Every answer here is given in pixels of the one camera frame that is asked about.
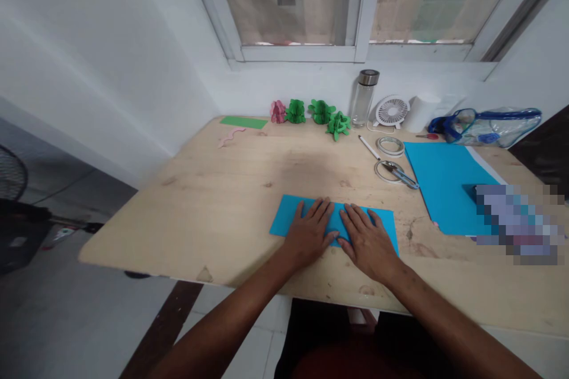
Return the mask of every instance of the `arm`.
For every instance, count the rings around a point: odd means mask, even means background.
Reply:
[[[303,202],[284,244],[237,290],[180,339],[150,379],[221,378],[267,303],[299,269],[318,259],[338,236],[324,236],[334,211],[330,199],[316,200],[304,218]]]
[[[356,205],[340,216],[348,241],[338,242],[354,264],[385,285],[431,334],[457,367],[476,378],[539,378],[536,372],[432,289],[393,249],[381,219]]]

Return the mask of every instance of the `cable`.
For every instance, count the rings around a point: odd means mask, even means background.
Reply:
[[[370,128],[369,128],[369,120],[367,120],[367,122],[366,122],[366,127],[367,127],[367,129],[368,129],[369,131],[378,131],[378,132],[380,132],[380,133],[385,133],[385,134],[393,134],[393,133],[395,133],[395,127],[393,128],[393,131],[392,131],[392,132],[384,132],[383,130],[370,129]]]
[[[80,176],[79,178],[77,178],[76,180],[72,181],[70,184],[64,186],[63,188],[61,188],[60,190],[47,195],[44,198],[39,199],[38,201],[35,201],[33,203],[31,203],[31,205],[36,205],[38,203],[41,203],[42,201],[46,201],[48,198],[52,198],[55,195],[60,194],[61,192],[64,192],[65,190],[69,189],[71,186],[75,185],[77,182],[82,181],[83,179],[85,179],[87,176],[91,175],[94,171],[96,171],[97,169],[93,168],[92,170],[90,170],[89,172],[85,173],[83,176]]]

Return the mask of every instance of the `small white fan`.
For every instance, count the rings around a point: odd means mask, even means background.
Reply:
[[[400,129],[399,125],[409,112],[409,102],[404,101],[399,95],[389,95],[379,101],[375,107],[374,126],[395,126]]]

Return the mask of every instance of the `paper cactus model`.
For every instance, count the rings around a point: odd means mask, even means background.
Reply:
[[[271,104],[271,122],[284,123],[285,122],[285,106],[281,101],[273,101]]]
[[[332,113],[336,107],[329,107],[324,101],[312,100],[312,105],[308,106],[308,111],[311,112],[312,118],[317,124],[328,124]]]
[[[305,123],[306,118],[304,117],[304,101],[291,99],[290,105],[286,109],[286,117],[284,119],[295,124]]]
[[[334,140],[337,141],[340,137],[340,133],[343,133],[345,135],[350,134],[350,132],[348,132],[348,129],[351,129],[350,117],[342,114],[341,111],[338,111],[338,113],[333,114],[332,117],[330,117],[330,122],[328,123],[328,130],[326,133],[331,133],[334,135]]]

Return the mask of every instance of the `clear plastic pouch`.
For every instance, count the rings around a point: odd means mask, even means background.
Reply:
[[[429,124],[429,132],[444,133],[448,143],[505,148],[540,122],[541,111],[536,108],[503,107],[481,113],[465,108],[449,117],[435,118]]]

